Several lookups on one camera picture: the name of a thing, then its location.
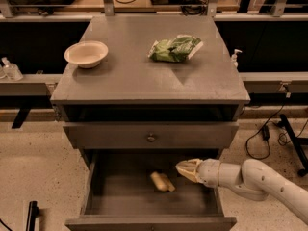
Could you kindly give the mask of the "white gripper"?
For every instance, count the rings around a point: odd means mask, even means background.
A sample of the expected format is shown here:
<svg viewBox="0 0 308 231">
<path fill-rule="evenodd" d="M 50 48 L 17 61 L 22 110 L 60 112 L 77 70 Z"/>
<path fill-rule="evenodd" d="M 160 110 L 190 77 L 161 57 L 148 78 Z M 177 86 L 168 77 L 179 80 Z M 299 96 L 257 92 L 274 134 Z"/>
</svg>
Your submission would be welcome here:
<svg viewBox="0 0 308 231">
<path fill-rule="evenodd" d="M 221 161 L 214 159 L 190 159 L 176 165 L 178 172 L 194 183 L 201 183 L 208 188 L 218 187 L 218 176 Z"/>
</svg>

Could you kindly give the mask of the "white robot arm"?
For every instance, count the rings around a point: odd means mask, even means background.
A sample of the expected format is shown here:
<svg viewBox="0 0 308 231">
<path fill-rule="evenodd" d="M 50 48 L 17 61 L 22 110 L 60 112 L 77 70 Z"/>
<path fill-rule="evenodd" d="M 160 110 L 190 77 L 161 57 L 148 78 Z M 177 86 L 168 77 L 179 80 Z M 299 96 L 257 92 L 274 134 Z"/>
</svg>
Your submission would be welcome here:
<svg viewBox="0 0 308 231">
<path fill-rule="evenodd" d="M 190 159 L 175 167 L 194 183 L 213 189 L 224 187 L 250 200 L 264 201 L 270 194 L 308 224 L 308 192 L 259 160 L 248 159 L 237 165 L 215 159 Z"/>
</svg>

